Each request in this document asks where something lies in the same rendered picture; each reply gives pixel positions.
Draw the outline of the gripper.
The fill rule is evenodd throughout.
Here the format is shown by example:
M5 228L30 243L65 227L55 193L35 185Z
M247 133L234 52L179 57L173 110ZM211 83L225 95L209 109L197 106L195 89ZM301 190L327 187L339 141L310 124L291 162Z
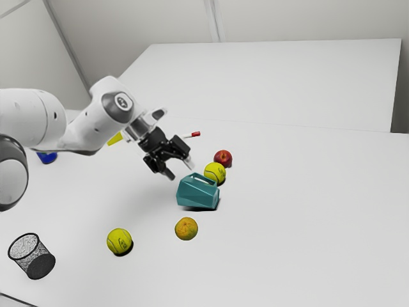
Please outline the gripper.
M193 170L195 164L190 156L190 147L177 135L167 139L161 128L156 127L138 142L146 154L143 161L153 173L163 173L169 180L174 180L174 173L166 166L169 159L179 159Z

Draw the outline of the teal faceted mug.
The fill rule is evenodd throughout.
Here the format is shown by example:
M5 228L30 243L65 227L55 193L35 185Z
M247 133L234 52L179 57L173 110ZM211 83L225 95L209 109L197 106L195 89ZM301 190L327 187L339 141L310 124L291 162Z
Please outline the teal faceted mug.
M216 209L220 190L216 181L199 173L192 173L180 180L176 201L182 207Z

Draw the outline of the yellow tennis ball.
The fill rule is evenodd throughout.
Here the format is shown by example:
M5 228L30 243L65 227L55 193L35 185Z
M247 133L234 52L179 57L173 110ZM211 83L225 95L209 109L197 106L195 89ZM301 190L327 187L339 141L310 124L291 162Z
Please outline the yellow tennis ball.
M110 251L117 256L125 255L133 248L132 236L123 228L111 230L107 235L106 243Z
M218 162L211 162L205 166L203 175L220 185L226 179L226 169Z

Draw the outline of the red apple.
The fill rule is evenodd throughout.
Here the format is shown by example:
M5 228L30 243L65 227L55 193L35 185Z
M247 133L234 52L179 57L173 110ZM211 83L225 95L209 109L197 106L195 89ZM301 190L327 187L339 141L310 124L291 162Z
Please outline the red apple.
M232 167L233 156L228 150L219 150L213 156L213 161L223 165L225 168Z

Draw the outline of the orange fruit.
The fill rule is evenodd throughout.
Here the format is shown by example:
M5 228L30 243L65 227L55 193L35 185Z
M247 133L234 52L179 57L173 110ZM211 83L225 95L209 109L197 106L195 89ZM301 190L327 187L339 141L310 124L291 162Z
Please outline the orange fruit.
M198 225L191 217L183 217L176 223L174 231L179 239L192 240L198 233Z

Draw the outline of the blue object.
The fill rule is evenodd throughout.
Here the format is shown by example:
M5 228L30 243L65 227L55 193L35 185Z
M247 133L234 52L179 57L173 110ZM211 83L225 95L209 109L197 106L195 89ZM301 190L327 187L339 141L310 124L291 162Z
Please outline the blue object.
M58 158L58 154L56 152L51 153L37 152L36 154L43 164L53 163Z

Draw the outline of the black mesh pen holder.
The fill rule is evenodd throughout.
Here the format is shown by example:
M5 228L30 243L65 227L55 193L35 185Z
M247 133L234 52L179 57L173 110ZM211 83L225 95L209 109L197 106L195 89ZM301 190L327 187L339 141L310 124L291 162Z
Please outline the black mesh pen holder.
M8 258L33 280L44 278L56 264L55 256L36 233L25 233L17 237L8 248Z

